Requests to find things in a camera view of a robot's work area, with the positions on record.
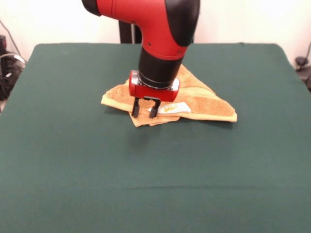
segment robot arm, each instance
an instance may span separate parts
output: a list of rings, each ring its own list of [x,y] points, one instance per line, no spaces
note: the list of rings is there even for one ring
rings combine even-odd
[[[196,29],[200,0],[82,0],[98,16],[134,23],[142,32],[138,71],[130,75],[130,94],[156,102],[150,117],[157,115],[161,101],[173,102],[179,89],[177,73]]]

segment green table surface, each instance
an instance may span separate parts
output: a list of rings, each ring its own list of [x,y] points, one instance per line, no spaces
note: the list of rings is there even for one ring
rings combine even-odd
[[[235,124],[100,104],[140,46],[39,45],[0,116],[0,233],[310,233],[311,95],[277,45],[192,45]]]

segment towel label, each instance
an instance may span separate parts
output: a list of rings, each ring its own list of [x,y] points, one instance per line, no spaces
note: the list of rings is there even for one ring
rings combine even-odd
[[[159,107],[159,114],[172,114],[172,113],[191,113],[191,109],[186,102],[171,103]]]

